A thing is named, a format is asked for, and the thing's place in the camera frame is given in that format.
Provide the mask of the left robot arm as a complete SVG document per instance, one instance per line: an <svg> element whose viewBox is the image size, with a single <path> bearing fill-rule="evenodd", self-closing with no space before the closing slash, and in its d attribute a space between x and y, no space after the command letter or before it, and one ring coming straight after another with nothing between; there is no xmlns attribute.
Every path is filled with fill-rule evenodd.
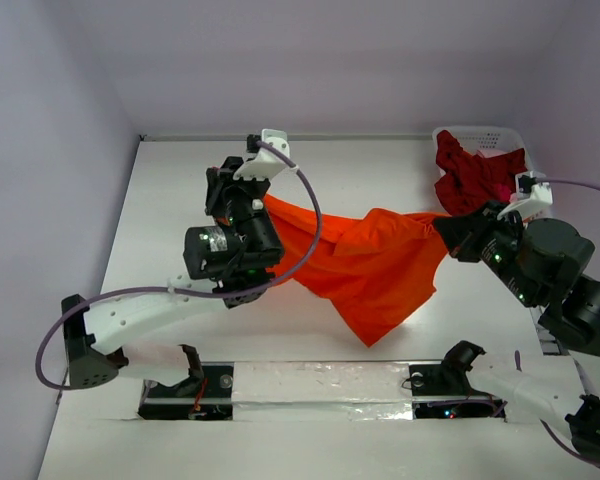
<svg viewBox="0 0 600 480"><path fill-rule="evenodd" d="M69 390L92 389L118 376L195 392L204 378L197 350L139 347L149 333L189 317L228 310L259 299L275 282L272 271L284 254L264 205L271 181L286 161L260 152L229 157L206 171L204 212L213 222L186 230L184 273L158 287L129 287L95 301L79 295L62 302Z"/></svg>

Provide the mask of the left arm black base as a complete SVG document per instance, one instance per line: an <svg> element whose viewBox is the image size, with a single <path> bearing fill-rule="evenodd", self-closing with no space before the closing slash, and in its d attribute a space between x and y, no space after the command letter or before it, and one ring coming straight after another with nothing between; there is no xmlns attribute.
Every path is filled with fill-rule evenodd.
<svg viewBox="0 0 600 480"><path fill-rule="evenodd" d="M138 415L144 420L230 421L233 418L233 363L204 363L205 378L168 387L146 381Z"/></svg>

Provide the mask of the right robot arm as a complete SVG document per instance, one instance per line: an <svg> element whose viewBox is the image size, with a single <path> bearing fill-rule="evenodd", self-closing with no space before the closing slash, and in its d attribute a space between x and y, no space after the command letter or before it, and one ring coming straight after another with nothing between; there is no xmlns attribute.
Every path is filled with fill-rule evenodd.
<svg viewBox="0 0 600 480"><path fill-rule="evenodd" d="M585 269L595 246L575 227L555 218L524 222L521 214L489 202L464 216L433 222L449 255L483 263L515 299L533 313L545 355L580 353L600 359L600 281ZM600 469L600 397L585 390L562 392L523 371L516 353L510 366L461 340L438 368L441 384L492 394L537 418L568 454Z"/></svg>

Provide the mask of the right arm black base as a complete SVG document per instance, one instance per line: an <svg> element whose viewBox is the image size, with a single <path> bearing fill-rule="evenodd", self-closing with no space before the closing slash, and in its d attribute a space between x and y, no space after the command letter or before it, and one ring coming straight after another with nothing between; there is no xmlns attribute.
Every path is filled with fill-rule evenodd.
<svg viewBox="0 0 600 480"><path fill-rule="evenodd" d="M417 420L506 418L503 400L472 390L465 377L438 363L410 364L401 387L411 394Z"/></svg>

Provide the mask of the orange t-shirt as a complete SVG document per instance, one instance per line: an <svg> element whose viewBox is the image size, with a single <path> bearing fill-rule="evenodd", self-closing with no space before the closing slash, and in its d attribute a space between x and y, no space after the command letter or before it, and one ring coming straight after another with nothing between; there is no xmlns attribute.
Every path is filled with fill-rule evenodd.
<svg viewBox="0 0 600 480"><path fill-rule="evenodd" d="M281 276L318 243L292 278L329 300L358 339L373 346L436 292L436 271L447 249L434 229L437 214L373 208L364 218L322 216L268 195L265 205L285 248L273 268Z"/></svg>

